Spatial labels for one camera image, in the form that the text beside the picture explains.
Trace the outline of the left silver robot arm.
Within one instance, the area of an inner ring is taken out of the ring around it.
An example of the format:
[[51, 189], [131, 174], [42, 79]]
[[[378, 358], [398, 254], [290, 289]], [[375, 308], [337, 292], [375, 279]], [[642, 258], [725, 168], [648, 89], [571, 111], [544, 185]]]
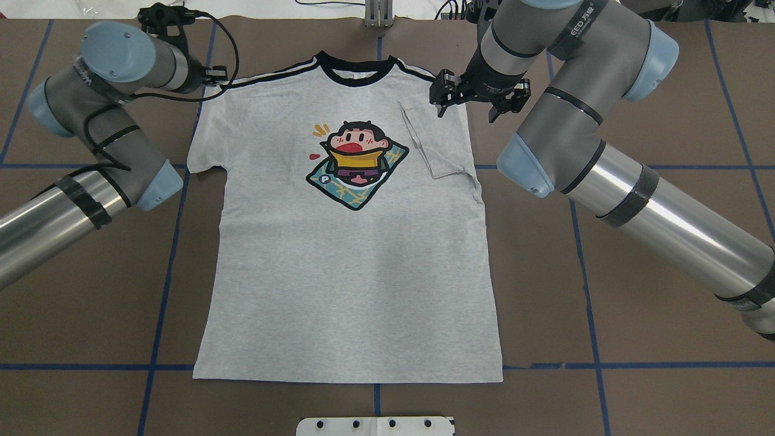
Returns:
[[1, 285], [8, 287], [123, 211], [154, 209], [182, 190], [182, 176], [125, 106], [142, 88], [188, 94], [205, 67], [141, 28], [90, 25], [70, 66], [28, 97], [33, 118], [52, 133], [75, 136], [97, 158], [2, 217]]

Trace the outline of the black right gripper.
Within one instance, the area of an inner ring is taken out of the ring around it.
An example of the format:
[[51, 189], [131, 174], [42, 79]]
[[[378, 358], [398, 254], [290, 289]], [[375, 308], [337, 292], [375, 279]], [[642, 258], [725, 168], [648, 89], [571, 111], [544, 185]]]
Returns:
[[429, 103], [437, 108], [437, 116], [443, 117], [451, 105], [466, 102], [490, 103], [488, 122], [492, 124], [506, 113], [520, 113], [531, 97], [531, 85], [528, 78], [520, 78], [504, 89], [483, 85], [476, 90], [471, 80], [465, 76], [456, 76], [454, 72], [443, 69], [434, 78], [429, 89]]

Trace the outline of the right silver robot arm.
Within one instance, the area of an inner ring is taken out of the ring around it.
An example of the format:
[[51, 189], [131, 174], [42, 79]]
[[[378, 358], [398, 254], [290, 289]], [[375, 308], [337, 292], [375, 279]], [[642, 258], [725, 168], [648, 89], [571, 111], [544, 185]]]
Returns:
[[442, 116], [489, 103], [490, 122], [521, 111], [543, 53], [559, 71], [501, 152], [501, 174], [535, 196], [587, 208], [705, 284], [773, 341], [773, 247], [708, 209], [599, 135], [620, 101], [648, 96], [675, 66], [676, 41], [615, 1], [503, 1], [478, 33], [465, 72], [443, 70], [429, 102]]

